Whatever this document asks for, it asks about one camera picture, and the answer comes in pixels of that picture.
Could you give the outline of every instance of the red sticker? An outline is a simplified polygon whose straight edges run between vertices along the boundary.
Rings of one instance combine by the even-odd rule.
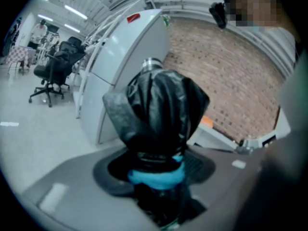
[[[140,14],[139,13],[133,14],[130,17],[127,17],[127,22],[131,23],[134,20],[137,20],[138,18],[140,18]]]

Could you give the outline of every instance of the brick wall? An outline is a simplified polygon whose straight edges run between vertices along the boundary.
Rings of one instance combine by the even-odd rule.
[[[237,142],[273,130],[283,77],[265,54],[228,30],[192,19],[172,19],[170,41],[164,66],[208,94],[205,114],[214,128]]]

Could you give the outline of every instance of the checkered tablecloth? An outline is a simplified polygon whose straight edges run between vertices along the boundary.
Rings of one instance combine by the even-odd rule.
[[[17,63],[21,62],[22,60],[25,62],[25,65],[32,64],[35,52],[36,50],[28,47],[12,46],[6,59],[6,64]]]

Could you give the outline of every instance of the white floor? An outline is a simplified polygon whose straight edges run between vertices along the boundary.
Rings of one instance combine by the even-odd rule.
[[[75,105],[71,93],[61,97],[51,95],[52,108],[46,95],[32,98],[41,79],[29,72],[15,71],[12,65],[0,65],[0,122],[14,122],[18,126],[0,126],[0,166],[12,190],[22,193],[62,162],[89,154],[122,142],[116,140],[100,148],[91,145],[75,119]]]

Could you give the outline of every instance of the chair base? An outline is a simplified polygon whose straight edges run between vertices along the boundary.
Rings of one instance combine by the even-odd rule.
[[[51,99],[50,99],[50,93],[53,93],[53,94],[56,94],[56,95],[61,95],[62,96],[62,99],[64,99],[64,95],[62,93],[62,90],[61,90],[61,87],[60,87],[60,90],[59,91],[55,91],[52,87],[52,83],[47,83],[45,85],[45,87],[35,87],[34,89],[34,93],[32,95],[30,95],[30,98],[29,98],[29,103],[32,103],[32,97],[34,96],[37,96],[37,95],[40,95],[42,93],[46,93],[47,97],[48,97],[48,101],[49,101],[49,104],[48,106],[51,108],[52,107],[52,103],[51,103]]]

